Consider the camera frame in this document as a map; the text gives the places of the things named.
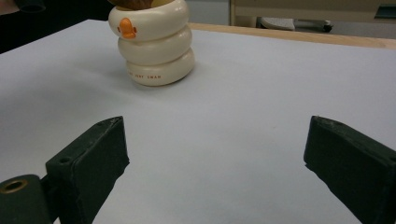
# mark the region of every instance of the table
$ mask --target table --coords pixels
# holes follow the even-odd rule
[[[200,30],[192,48],[159,88],[128,78],[103,21],[0,55],[1,179],[122,115],[132,163],[95,223],[359,223],[304,167],[309,120],[396,148],[396,50]]]
[[[395,39],[372,38],[347,35],[310,34],[304,32],[289,32],[279,30],[256,29],[249,27],[224,26],[213,24],[191,23],[190,27],[195,30],[222,32],[240,35],[255,35],[272,37],[277,39],[298,40],[322,44],[346,45],[378,49],[396,49]]]
[[[396,22],[396,1],[265,1],[230,0],[230,21],[235,25],[238,16],[276,17],[317,21]],[[391,8],[391,18],[384,18],[382,8]]]

